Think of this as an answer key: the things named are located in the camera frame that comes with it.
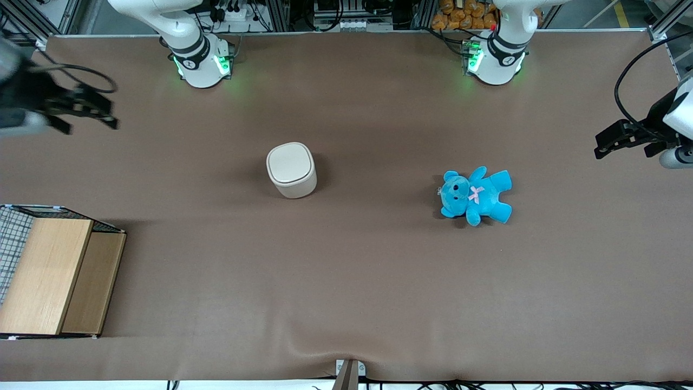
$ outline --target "pink bow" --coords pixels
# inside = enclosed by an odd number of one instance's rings
[[[474,200],[474,203],[479,204],[479,193],[481,191],[484,191],[484,188],[483,187],[476,188],[476,187],[472,186],[470,189],[472,190],[472,192],[474,194],[471,194],[469,196],[469,200],[470,201]]]

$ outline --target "container lid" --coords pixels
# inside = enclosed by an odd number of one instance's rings
[[[306,145],[300,142],[279,145],[267,155],[267,170],[278,183],[291,183],[305,178],[313,168],[313,159]]]

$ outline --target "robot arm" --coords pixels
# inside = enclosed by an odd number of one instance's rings
[[[474,37],[478,49],[468,59],[468,73],[491,85],[509,82],[520,71],[525,49],[538,26],[534,9],[557,6],[568,0],[494,0],[500,10],[498,25],[494,31]]]
[[[672,90],[654,103],[647,117],[634,124],[621,119],[599,133],[595,157],[601,160],[613,151],[647,144],[647,157],[662,153],[664,168],[693,168],[693,78],[686,76]]]
[[[229,43],[214,34],[205,34],[184,10],[202,0],[108,0],[123,15],[155,29],[173,52],[178,73],[197,88],[215,85],[231,76],[233,56]]]
[[[19,48],[0,37],[0,137],[40,133],[48,127],[69,134],[71,125],[58,117],[65,114],[118,128],[111,101],[84,83],[73,90],[63,88],[48,70],[22,57]]]

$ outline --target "metal grid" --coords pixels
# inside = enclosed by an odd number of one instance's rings
[[[33,222],[31,215],[0,208],[0,306],[7,296]]]
[[[118,229],[113,225],[101,221],[97,221],[93,218],[89,218],[78,212],[74,212],[62,206],[44,206],[44,205],[4,205],[4,207],[11,207],[14,210],[23,212],[24,214],[29,214],[36,218],[59,218],[59,219],[91,219],[94,222],[94,226],[91,228],[94,232],[106,232],[106,233],[122,233],[124,230]]]

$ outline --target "blue teddy bear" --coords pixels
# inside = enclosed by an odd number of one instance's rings
[[[513,187],[508,171],[494,173],[488,178],[486,167],[478,167],[467,180],[455,171],[443,175],[445,184],[440,189],[443,208],[440,212],[448,218],[467,214],[467,222],[476,226],[482,216],[488,216],[500,222],[508,222],[513,208],[498,200],[501,192]]]

